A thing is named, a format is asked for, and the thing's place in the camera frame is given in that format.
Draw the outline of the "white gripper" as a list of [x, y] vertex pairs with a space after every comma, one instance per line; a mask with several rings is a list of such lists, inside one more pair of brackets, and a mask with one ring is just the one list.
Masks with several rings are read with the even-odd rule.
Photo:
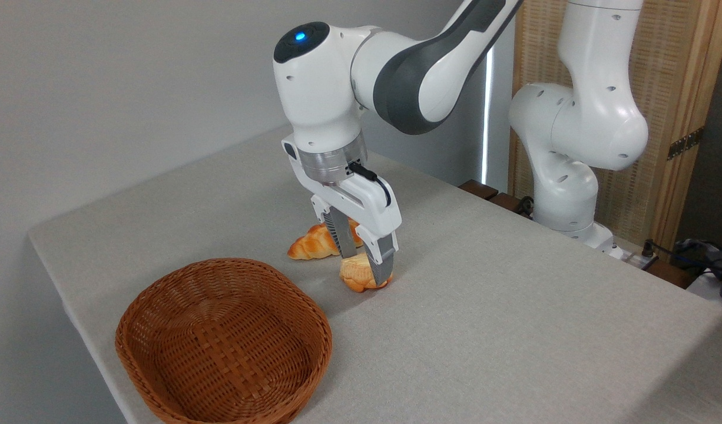
[[357, 255], [349, 220], [359, 223], [356, 234], [364, 242], [375, 287], [382, 287], [392, 275], [398, 250], [395, 231], [402, 222], [390, 186], [383, 179], [372, 181], [356, 173], [336, 185], [310, 179], [309, 190], [316, 197], [317, 217], [344, 259]]

